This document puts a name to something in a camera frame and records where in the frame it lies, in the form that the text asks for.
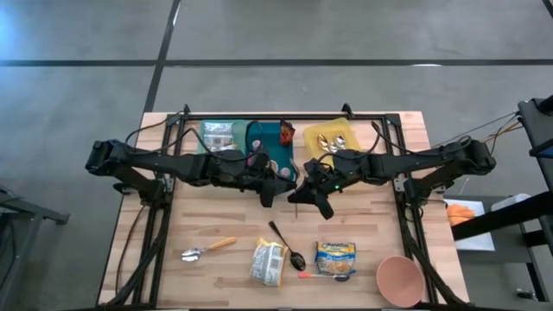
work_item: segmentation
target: bowl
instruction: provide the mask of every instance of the bowl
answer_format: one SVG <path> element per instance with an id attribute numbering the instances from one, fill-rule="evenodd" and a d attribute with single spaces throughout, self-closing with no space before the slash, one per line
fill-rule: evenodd
<path id="1" fill-rule="evenodd" d="M 416 305 L 423 298 L 423 273 L 416 264 L 403 256 L 387 257 L 377 269 L 377 285 L 380 294 L 400 308 Z"/>

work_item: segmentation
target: wooden table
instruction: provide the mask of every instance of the wooden table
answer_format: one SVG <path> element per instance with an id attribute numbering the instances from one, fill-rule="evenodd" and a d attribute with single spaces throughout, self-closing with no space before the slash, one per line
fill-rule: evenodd
<path id="1" fill-rule="evenodd" d="M 409 149 L 429 148 L 423 114 L 399 112 L 404 139 Z M 166 113 L 146 113 L 142 127 L 158 123 Z M 316 121 L 293 122 L 295 162 L 309 160 L 303 141 L 303 130 Z M 198 127 L 199 122 L 187 122 Z M 376 133 L 367 121 L 352 121 L 353 131 L 363 149 L 369 149 Z M 140 133 L 137 147 L 155 149 L 161 146 L 163 127 Z M 182 153 L 195 153 L 197 141 L 187 136 Z M 384 142 L 377 153 L 385 152 Z M 287 195 L 275 199 L 272 208 L 263 208 L 254 193 L 214 187 L 194 188 L 182 182 L 175 185 L 175 199 L 169 225 L 167 247 L 162 266 L 158 296 L 159 308 L 385 308 L 390 304 L 379 294 L 376 269 L 385 257 L 403 255 L 397 223 L 397 212 L 391 184 L 382 187 L 356 184 L 343 194 L 330 195 L 335 215 L 325 220 L 315 206 L 288 203 Z M 137 195 L 125 196 L 118 219 L 111 254 L 100 292 L 99 302 L 114 295 L 118 261 L 134 218 L 141 205 Z M 127 250 L 120 285 L 136 268 L 142 246 L 147 213 L 144 212 Z M 357 273 L 345 283 L 332 279 L 300 280 L 287 262 L 283 286 L 265 287 L 250 280 L 251 257 L 256 240 L 263 237 L 280 242 L 267 223 L 274 220 L 295 251 L 308 261 L 307 271 L 315 272 L 315 241 L 354 242 L 357 245 Z M 424 208 L 423 226 L 430 261 L 451 289 L 468 301 L 467 290 L 443 204 L 429 203 Z M 226 237 L 238 242 L 205 254 L 200 261 L 183 263 L 181 253 L 188 247 L 203 247 Z M 151 273 L 146 276 L 143 297 L 148 297 Z"/>

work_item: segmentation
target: concrete floor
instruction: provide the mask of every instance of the concrete floor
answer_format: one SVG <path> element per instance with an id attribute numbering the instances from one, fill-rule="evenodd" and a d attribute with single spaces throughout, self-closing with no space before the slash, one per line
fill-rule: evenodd
<path id="1" fill-rule="evenodd" d="M 0 60 L 155 60 L 171 4 L 3 1 Z M 551 58 L 553 50 L 553 18 L 540 0 L 183 0 L 175 22 L 168 59 L 522 60 Z M 123 139 L 138 126 L 153 72 L 0 67 L 0 143 L 8 146 L 0 153 L 0 184 L 71 213 L 66 226 L 41 229 L 21 309 L 93 306 L 121 197 L 113 180 L 89 175 L 84 164 L 94 140 Z M 185 103 L 193 111 L 337 111 L 347 102 L 357 111 L 423 111 L 430 141 L 439 143 L 514 111 L 520 100 L 551 95 L 551 76 L 549 66 L 170 67 L 154 111 Z M 463 193 L 545 190 L 529 148 L 523 131 L 501 137 L 498 167 L 470 177 Z M 540 257 L 551 265 L 546 255 Z M 471 300 L 550 308 L 512 297 L 516 287 L 529 286 L 522 268 L 463 263 Z"/>

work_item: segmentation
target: black ladle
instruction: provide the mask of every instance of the black ladle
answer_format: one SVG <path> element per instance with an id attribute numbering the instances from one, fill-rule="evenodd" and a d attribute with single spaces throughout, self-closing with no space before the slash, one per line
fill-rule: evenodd
<path id="1" fill-rule="evenodd" d="M 276 232 L 276 234 L 278 235 L 278 237 L 280 237 L 280 239 L 281 239 L 281 240 L 286 244 L 286 246 L 288 246 L 288 248 L 290 249 L 290 262 L 292 263 L 292 266 L 294 266 L 294 268 L 296 268 L 296 270 L 298 270 L 298 271 L 304 271 L 304 270 L 305 270 L 305 259 L 303 259 L 302 254 L 297 253 L 297 252 L 293 251 L 293 250 L 290 248 L 290 246 L 288 245 L 288 243 L 286 243 L 286 241 L 284 240 L 283 235 L 280 234 L 280 231 L 278 231 L 278 228 L 277 228 L 277 225 L 275 225 L 275 222 L 270 221 L 270 222 L 269 222 L 269 227 L 270 227 L 274 232 Z"/>

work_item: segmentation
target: yellow container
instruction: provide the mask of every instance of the yellow container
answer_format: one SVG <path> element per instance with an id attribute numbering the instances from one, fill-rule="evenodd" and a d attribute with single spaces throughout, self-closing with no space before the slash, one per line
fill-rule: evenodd
<path id="1" fill-rule="evenodd" d="M 309 150 L 309 154 L 318 159 L 327 151 L 323 150 L 317 141 L 317 137 L 322 134 L 328 142 L 334 142 L 337 136 L 342 136 L 346 139 L 346 149 L 361 150 L 359 142 L 352 131 L 352 127 L 344 117 L 337 118 L 323 124 L 309 126 L 303 130 L 303 139 L 305 146 Z M 334 166 L 333 157 L 327 156 L 322 162 Z"/>

